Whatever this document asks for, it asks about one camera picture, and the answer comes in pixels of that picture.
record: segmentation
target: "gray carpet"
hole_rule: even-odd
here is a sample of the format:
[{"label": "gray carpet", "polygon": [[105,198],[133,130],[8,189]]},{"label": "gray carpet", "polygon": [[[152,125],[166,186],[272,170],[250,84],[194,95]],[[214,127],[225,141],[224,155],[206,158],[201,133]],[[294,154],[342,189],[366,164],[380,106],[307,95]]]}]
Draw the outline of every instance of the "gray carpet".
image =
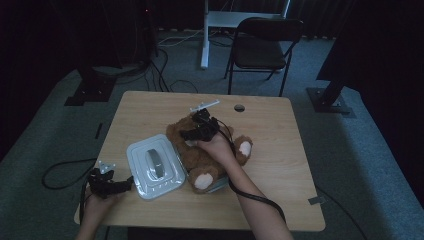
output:
[{"label": "gray carpet", "polygon": [[[162,33],[167,36],[190,33]],[[215,41],[229,39],[213,36]],[[291,100],[300,134],[316,185],[328,201],[322,205],[327,227],[322,232],[293,232],[296,239],[363,239],[358,227],[342,210],[351,214],[368,239],[424,239],[424,212],[399,170],[378,128],[364,107],[360,95],[345,88],[342,97],[356,118],[316,113],[306,88],[326,87],[316,81],[317,73],[332,41],[303,39],[295,48],[283,96]],[[229,48],[211,45],[209,68],[200,69],[201,42],[184,41],[161,47],[169,60],[163,77],[175,92],[226,94],[222,79]],[[154,58],[161,68],[165,55]],[[116,69],[98,68],[113,74]],[[233,94],[276,96],[282,74],[269,81],[261,74],[235,75]],[[76,71],[60,81],[38,111],[24,134],[0,165],[0,239],[72,239],[78,225],[73,216],[82,181],[63,190],[48,190],[41,177],[52,164],[96,157],[107,134],[97,133],[99,124],[109,126],[122,94],[127,90],[160,91],[158,74],[149,68],[144,74],[118,79],[107,103],[85,103],[65,107],[81,80]],[[62,167],[48,176],[50,184],[66,184],[78,177],[90,163]],[[102,227],[97,239],[102,239]],[[108,239],[126,239],[124,227],[112,227]]]}]

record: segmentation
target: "black device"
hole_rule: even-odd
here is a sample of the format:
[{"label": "black device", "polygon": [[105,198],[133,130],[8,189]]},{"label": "black device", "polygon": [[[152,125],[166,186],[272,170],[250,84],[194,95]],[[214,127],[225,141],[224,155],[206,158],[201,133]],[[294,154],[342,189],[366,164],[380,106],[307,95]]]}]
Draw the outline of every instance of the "black device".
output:
[{"label": "black device", "polygon": [[197,111],[191,118],[196,123],[195,129],[180,131],[180,135],[185,141],[201,140],[209,142],[219,131],[218,120],[214,117],[211,118],[206,108]]},{"label": "black device", "polygon": [[131,185],[134,182],[134,178],[132,176],[126,181],[114,182],[112,180],[113,174],[113,170],[102,174],[100,169],[93,168],[90,172],[90,176],[88,176],[88,183],[90,184],[91,192],[103,199],[106,199],[109,195],[131,190]]}]

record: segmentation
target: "container lid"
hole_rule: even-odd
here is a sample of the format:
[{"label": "container lid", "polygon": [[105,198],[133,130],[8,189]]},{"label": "container lid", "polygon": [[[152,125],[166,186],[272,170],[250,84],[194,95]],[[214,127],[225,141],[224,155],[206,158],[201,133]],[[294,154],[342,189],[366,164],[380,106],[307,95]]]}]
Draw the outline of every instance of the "container lid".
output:
[{"label": "container lid", "polygon": [[151,200],[180,187],[186,178],[172,143],[158,134],[131,144],[127,158],[141,198]]}]

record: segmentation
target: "wooden table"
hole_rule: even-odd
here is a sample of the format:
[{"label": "wooden table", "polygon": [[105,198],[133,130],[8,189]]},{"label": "wooden table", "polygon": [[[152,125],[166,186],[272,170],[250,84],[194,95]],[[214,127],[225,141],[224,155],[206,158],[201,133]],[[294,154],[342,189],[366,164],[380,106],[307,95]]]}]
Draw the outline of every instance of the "wooden table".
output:
[{"label": "wooden table", "polygon": [[[98,160],[115,163],[115,181],[131,172],[126,150],[135,142],[165,134],[167,125],[189,114],[190,107],[220,100],[208,108],[211,116],[253,140],[245,171],[271,200],[284,210],[290,230],[321,231],[325,227],[319,204],[308,199],[317,193],[287,98],[158,92],[126,92],[109,129]],[[234,106],[242,104],[244,112]],[[78,222],[78,210],[75,214]],[[249,229],[235,193],[225,187],[210,194],[195,194],[184,185],[152,201],[133,188],[103,222],[115,226],[150,226],[205,229]]]}]

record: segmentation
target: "wire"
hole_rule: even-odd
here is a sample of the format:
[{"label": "wire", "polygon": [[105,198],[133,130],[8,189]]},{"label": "wire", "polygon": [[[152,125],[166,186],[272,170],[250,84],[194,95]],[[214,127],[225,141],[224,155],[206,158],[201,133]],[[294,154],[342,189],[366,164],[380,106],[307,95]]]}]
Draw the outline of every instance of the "wire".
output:
[{"label": "wire", "polygon": [[[95,162],[96,160],[97,160],[97,158],[89,158],[89,159],[84,159],[84,160],[66,161],[66,162],[60,162],[60,163],[53,164],[52,166],[50,166],[49,168],[47,168],[47,170],[44,172],[44,174],[43,174],[43,176],[41,178],[41,184],[45,188],[50,189],[50,190],[61,190],[61,189],[65,189],[67,187],[70,187],[70,186],[74,185],[75,183],[77,183],[79,180],[83,179],[87,175],[87,173],[96,164],[96,162]],[[51,171],[53,171],[53,169],[55,169],[55,168],[57,168],[59,166],[62,166],[62,165],[75,164],[75,163],[83,163],[83,162],[91,162],[91,161],[94,161],[94,163],[92,165],[90,165],[90,167],[87,168],[87,170],[85,170],[84,173],[81,174],[81,176],[79,176],[78,178],[76,178],[74,181],[72,181],[72,182],[70,182],[68,184],[62,185],[62,186],[52,186],[52,185],[47,184],[47,181],[46,181],[47,175],[49,175],[49,173]]]},{"label": "wire", "polygon": [[[211,126],[213,128],[215,127],[207,119],[203,119],[203,118],[199,118],[199,119],[201,119],[204,123],[208,124],[209,126]],[[217,121],[220,122],[221,124],[223,124],[224,127],[227,129],[229,137],[226,134],[224,134],[224,132],[222,132],[221,129],[218,128],[216,130],[218,130],[222,134],[222,136],[224,136],[224,138],[227,139],[228,143],[230,144],[231,150],[233,151],[234,157],[236,157],[236,150],[235,150],[235,147],[234,147],[234,142],[233,142],[232,135],[231,135],[229,128],[222,121],[219,121],[219,120],[217,120]],[[257,195],[253,195],[253,194],[241,191],[236,186],[234,186],[234,184],[232,183],[230,178],[228,180],[228,184],[230,185],[231,190],[233,190],[236,194],[243,196],[245,198],[249,198],[249,199],[252,199],[252,200],[255,200],[255,201],[258,201],[258,202],[268,204],[268,205],[274,207],[275,209],[277,209],[278,213],[280,214],[280,216],[284,220],[284,222],[286,222],[286,216],[284,215],[283,209],[277,203],[275,203],[274,201],[272,201],[268,198],[264,198],[264,197],[261,197],[261,196],[257,196]]]},{"label": "wire", "polygon": [[191,86],[193,86],[194,91],[196,91],[196,93],[199,93],[199,90],[197,89],[197,87],[190,81],[187,80],[176,80],[175,82],[171,83],[171,85],[169,85],[169,88],[171,89],[171,92],[175,92],[173,89],[173,86],[179,82],[185,82],[185,83],[189,83]]},{"label": "wire", "polygon": [[88,182],[88,178],[85,178],[84,183],[81,185],[81,192],[80,192],[80,209],[79,209],[79,220],[80,220],[80,225],[82,224],[82,220],[84,218],[84,208],[85,208],[85,201],[87,201],[87,199],[90,196],[88,196],[87,198],[85,198],[85,190],[87,188],[87,182]]},{"label": "wire", "polygon": [[104,240],[106,240],[109,236],[110,226],[107,226]]},{"label": "wire", "polygon": [[152,63],[153,67],[156,69],[156,71],[159,73],[159,80],[158,80],[158,84],[159,84],[159,88],[162,92],[164,92],[163,88],[162,88],[162,84],[165,86],[165,89],[167,92],[169,92],[168,86],[166,86],[165,83],[165,79],[163,78],[162,72],[163,72],[163,68],[162,70],[159,70],[158,67]]},{"label": "wire", "polygon": [[[174,47],[174,46],[177,46],[177,45],[179,45],[180,43],[182,43],[182,42],[184,42],[184,41],[187,41],[187,40],[189,40],[190,38],[195,37],[197,34],[199,34],[200,32],[202,32],[202,30],[203,30],[203,28],[202,28],[202,29],[200,29],[200,30],[198,30],[198,31],[197,31],[197,32],[195,32],[194,34],[192,34],[192,35],[190,35],[190,36],[187,36],[187,37],[168,37],[168,38],[165,38],[165,39],[163,39],[162,41],[160,41],[160,42],[158,43],[158,46],[159,46],[159,47]],[[170,45],[161,45],[163,42],[169,41],[169,40],[171,40],[171,39],[182,39],[182,40],[178,41],[177,43],[170,44]]]},{"label": "wire", "polygon": [[139,80],[139,79],[141,79],[141,78],[145,78],[145,77],[146,77],[146,75],[147,75],[147,73],[148,73],[148,70],[151,70],[151,66],[147,67],[147,68],[144,70],[143,74],[141,74],[141,75],[137,76],[136,78],[131,79],[131,80],[127,80],[127,81],[117,81],[117,82],[116,82],[116,85],[128,84],[128,83],[135,82],[135,81],[137,81],[137,80]]},{"label": "wire", "polygon": [[326,191],[324,191],[322,188],[320,188],[318,185],[315,184],[315,187],[322,193],[324,193],[327,197],[329,197],[339,208],[349,217],[349,219],[352,221],[352,223],[355,225],[355,227],[358,229],[361,236],[367,240],[367,236],[365,235],[364,231],[361,229],[359,224],[355,221],[353,216],[344,208],[336,199],[334,199],[330,194],[328,194]]}]

